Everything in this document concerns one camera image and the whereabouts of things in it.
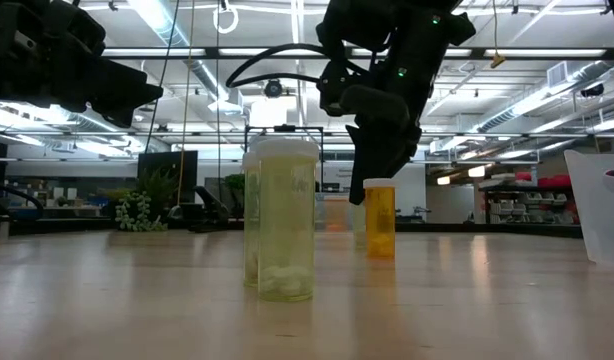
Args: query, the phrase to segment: clear plastic container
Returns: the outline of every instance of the clear plastic container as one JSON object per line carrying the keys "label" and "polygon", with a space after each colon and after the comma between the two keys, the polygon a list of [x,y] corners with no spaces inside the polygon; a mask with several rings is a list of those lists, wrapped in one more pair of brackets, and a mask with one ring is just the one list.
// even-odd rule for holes
{"label": "clear plastic container", "polygon": [[258,295],[300,301],[314,289],[315,174],[318,146],[278,139],[258,145],[260,247]]}
{"label": "clear plastic container", "polygon": [[365,221],[367,256],[396,256],[396,183],[391,179],[367,179],[365,188]]}
{"label": "clear plastic container", "polygon": [[352,227],[354,229],[354,244],[356,249],[367,248],[367,233],[365,230],[365,203],[351,204]]}
{"label": "clear plastic container", "polygon": [[258,285],[258,239],[260,237],[259,181],[260,164],[254,152],[243,156],[245,171],[245,250],[243,283],[245,286]]}

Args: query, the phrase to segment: metal frame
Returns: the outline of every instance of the metal frame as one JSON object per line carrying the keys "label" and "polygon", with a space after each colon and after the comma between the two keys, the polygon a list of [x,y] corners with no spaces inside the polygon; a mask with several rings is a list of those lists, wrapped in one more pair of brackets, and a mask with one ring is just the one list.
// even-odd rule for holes
{"label": "metal frame", "polygon": [[313,136],[309,133],[309,130],[315,130],[320,133],[320,188],[325,184],[325,129],[322,126],[245,126],[245,152],[249,147],[249,133],[252,130],[261,130],[261,134],[266,134],[267,130],[274,130],[274,134],[293,136],[309,136],[313,139]]}
{"label": "metal frame", "polygon": [[[273,129],[273,127],[261,128],[261,127],[249,127],[249,130],[252,129]],[[346,137],[348,136],[347,132],[336,132],[336,131],[325,131],[323,127],[296,127],[296,129],[312,129],[318,130],[321,132],[322,138],[326,136],[334,136],[334,137]],[[247,136],[248,134],[247,127],[245,131],[221,131],[222,136]],[[153,132],[151,134],[152,137],[164,138],[164,137],[180,137],[185,134],[186,136],[197,136],[197,137],[216,137],[218,134],[215,131],[187,131],[183,133],[179,132],[166,132],[159,133]],[[282,132],[271,133],[271,134],[283,134]],[[63,136],[121,136],[121,135],[130,135],[130,136],[148,136],[149,132],[147,131],[118,131],[118,132],[87,132],[87,131],[0,131],[0,135],[27,135],[27,136],[48,136],[48,137],[63,137]],[[451,136],[475,136],[475,137],[485,137],[485,138],[498,138],[498,137],[509,137],[516,139],[545,139],[545,138],[558,138],[558,139],[582,139],[582,138],[590,138],[590,139],[614,139],[614,132],[603,132],[598,134],[567,134],[567,133],[468,133],[468,132],[423,132],[421,138],[435,138],[435,137],[451,137]]]}
{"label": "metal frame", "polygon": [[[248,51],[248,50],[267,50],[269,47],[191,47],[191,48],[174,48],[176,50],[176,54],[169,56],[166,55],[166,48],[162,47],[109,47],[106,49],[106,54],[103,52],[102,57],[113,60],[188,60],[189,59],[189,51],[192,52],[191,59],[192,60],[248,60],[254,57],[254,55],[245,55],[243,54],[225,54],[221,53],[221,50],[227,51]],[[353,50],[358,49],[355,47],[347,47],[346,55],[349,59],[371,59],[371,54],[354,54]],[[465,50],[466,54],[448,54],[445,55],[445,60],[484,60],[491,61],[492,56],[488,54],[488,51],[492,51],[492,47],[460,47],[460,48],[450,48],[457,50]],[[149,51],[162,51],[164,54],[139,54],[140,51],[144,51],[148,53]],[[568,47],[568,48],[534,48],[534,47],[506,47],[499,48],[498,51],[500,53],[505,53],[505,51],[514,51],[514,50],[524,50],[524,51],[552,51],[555,52],[553,54],[545,54],[545,55],[505,55],[505,58],[508,61],[557,61],[557,60],[582,60],[582,61],[597,61],[597,60],[614,60],[614,47],[597,47],[597,48],[579,48],[579,47]],[[557,54],[559,50],[563,51],[572,51],[575,52],[577,50],[600,50],[602,51],[601,55],[563,55]],[[286,60],[326,60],[327,58],[321,54],[313,53],[313,54],[291,54],[291,55],[283,55],[279,53],[277,55],[271,56],[270,59],[286,59]]]}

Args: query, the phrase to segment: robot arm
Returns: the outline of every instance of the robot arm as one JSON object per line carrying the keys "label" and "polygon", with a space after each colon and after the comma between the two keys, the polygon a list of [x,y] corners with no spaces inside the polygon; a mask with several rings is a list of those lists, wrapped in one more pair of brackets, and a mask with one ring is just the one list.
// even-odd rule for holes
{"label": "robot arm", "polygon": [[[329,116],[356,115],[356,126],[347,126],[356,149],[351,203],[364,200],[365,179],[391,178],[415,154],[422,134],[420,116],[448,46],[458,46],[476,33],[466,14],[451,14],[459,2],[330,1],[323,22],[316,28],[322,47],[314,49],[331,61],[319,79],[301,76],[301,80],[317,82],[320,107]],[[373,58],[384,50],[387,56],[379,62],[372,60],[368,71],[358,69],[346,58],[343,41],[370,50]],[[227,86],[252,82],[234,80],[280,48],[299,46],[306,45],[270,49],[251,59],[232,74]],[[278,75],[256,80],[281,77]]]}

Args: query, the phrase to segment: shelving unit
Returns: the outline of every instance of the shelving unit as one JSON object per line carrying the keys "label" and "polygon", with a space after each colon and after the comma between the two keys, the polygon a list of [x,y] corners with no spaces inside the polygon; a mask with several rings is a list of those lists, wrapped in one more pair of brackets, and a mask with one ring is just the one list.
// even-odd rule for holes
{"label": "shelving unit", "polygon": [[487,224],[576,225],[567,210],[571,187],[492,186],[485,195]]}

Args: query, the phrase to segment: wooden table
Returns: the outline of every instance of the wooden table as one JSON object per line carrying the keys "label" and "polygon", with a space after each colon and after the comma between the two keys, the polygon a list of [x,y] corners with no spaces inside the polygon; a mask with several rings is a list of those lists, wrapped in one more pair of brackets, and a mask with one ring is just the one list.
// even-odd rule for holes
{"label": "wooden table", "polygon": [[312,301],[241,285],[242,233],[0,244],[0,359],[614,359],[614,270],[580,240],[321,234]]}

